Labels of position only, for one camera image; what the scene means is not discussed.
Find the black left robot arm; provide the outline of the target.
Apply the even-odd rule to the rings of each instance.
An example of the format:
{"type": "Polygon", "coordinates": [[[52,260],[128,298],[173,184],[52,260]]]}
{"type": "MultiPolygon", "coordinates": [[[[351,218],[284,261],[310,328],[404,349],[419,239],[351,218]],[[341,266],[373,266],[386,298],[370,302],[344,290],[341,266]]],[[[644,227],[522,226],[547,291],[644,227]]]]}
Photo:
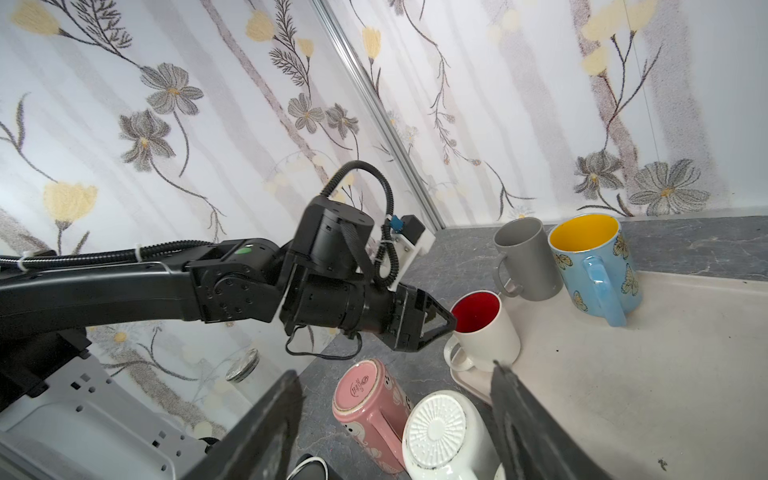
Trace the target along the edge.
{"type": "Polygon", "coordinates": [[[279,319],[368,332],[416,352],[456,318],[427,292],[381,276],[363,242],[373,220],[324,196],[306,207],[286,245],[252,238],[176,241],[136,250],[1,260],[1,403],[37,397],[48,378],[85,356],[91,326],[148,320],[224,323],[279,319]]]}

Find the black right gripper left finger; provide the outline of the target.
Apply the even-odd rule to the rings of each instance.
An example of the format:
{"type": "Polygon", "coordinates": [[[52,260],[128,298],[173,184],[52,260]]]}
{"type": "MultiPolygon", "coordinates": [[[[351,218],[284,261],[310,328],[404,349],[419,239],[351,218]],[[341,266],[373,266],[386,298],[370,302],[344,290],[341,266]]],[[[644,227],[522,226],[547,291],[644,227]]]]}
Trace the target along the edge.
{"type": "Polygon", "coordinates": [[[185,477],[285,479],[299,430],[302,404],[298,375],[289,370],[185,477]]]}

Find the blue butterfly mug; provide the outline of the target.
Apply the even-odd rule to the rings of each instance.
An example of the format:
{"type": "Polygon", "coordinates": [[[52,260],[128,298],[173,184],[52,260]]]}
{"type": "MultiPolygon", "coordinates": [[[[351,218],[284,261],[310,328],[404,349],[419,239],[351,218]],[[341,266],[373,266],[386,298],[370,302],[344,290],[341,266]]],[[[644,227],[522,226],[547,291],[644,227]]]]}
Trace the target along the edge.
{"type": "Polygon", "coordinates": [[[555,226],[547,240],[574,306],[612,327],[626,326],[642,292],[619,221],[606,214],[580,215],[555,226]]]}

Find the cream white mug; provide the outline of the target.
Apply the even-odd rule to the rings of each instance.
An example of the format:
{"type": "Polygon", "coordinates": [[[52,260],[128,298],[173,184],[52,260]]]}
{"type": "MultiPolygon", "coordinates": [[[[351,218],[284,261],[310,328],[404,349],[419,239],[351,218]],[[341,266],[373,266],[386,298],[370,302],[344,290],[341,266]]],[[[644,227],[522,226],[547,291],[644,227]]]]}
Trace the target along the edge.
{"type": "Polygon", "coordinates": [[[488,290],[468,293],[450,309],[456,319],[444,360],[454,372],[472,368],[492,372],[499,364],[511,367],[521,352],[521,340],[498,294],[488,290]]]}

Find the pink patterned mug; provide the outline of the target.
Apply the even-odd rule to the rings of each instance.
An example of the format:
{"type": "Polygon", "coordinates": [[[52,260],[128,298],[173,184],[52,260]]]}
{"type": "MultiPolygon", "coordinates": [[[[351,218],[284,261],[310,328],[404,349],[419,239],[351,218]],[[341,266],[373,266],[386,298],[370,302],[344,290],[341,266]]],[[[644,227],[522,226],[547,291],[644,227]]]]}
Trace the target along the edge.
{"type": "Polygon", "coordinates": [[[389,474],[405,470],[402,439],[412,408],[408,395],[378,359],[350,367],[332,397],[336,420],[389,474]]]}

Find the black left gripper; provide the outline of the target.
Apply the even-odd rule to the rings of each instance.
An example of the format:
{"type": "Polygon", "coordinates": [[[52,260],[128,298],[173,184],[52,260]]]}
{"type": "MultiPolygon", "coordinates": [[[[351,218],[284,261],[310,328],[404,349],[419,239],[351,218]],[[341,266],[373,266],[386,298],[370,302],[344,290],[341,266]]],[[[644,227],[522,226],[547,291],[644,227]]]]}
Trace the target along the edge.
{"type": "Polygon", "coordinates": [[[417,352],[456,328],[456,318],[428,292],[401,284],[395,291],[368,286],[359,329],[394,351],[417,352]]]}

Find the grey ceramic mug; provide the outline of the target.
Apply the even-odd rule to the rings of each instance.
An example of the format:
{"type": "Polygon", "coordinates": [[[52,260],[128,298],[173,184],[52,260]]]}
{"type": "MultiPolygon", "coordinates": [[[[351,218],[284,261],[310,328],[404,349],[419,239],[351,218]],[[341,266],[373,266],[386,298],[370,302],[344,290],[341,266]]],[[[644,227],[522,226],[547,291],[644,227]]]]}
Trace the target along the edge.
{"type": "Polygon", "coordinates": [[[493,280],[500,293],[528,301],[544,301],[563,287],[543,223],[535,217],[510,221],[493,237],[499,253],[493,280]]]}

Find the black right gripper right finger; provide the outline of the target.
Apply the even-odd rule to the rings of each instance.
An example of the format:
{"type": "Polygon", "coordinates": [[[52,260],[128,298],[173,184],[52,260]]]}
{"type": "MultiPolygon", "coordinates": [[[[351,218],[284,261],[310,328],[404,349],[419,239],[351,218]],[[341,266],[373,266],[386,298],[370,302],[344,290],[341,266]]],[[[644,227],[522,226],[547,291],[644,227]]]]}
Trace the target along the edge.
{"type": "Polygon", "coordinates": [[[607,479],[594,462],[533,396],[518,376],[497,363],[491,400],[507,479],[607,479]]]}

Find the white ribbed mug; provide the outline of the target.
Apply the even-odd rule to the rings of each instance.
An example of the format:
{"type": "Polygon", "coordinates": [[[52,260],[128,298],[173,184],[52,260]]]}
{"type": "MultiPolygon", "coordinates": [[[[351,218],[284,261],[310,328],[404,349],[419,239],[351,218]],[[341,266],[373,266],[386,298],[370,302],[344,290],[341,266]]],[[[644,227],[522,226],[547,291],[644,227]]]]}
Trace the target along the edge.
{"type": "Polygon", "coordinates": [[[402,450],[412,479],[493,479],[501,464],[477,408],[451,390],[434,392],[414,407],[402,450]]]}

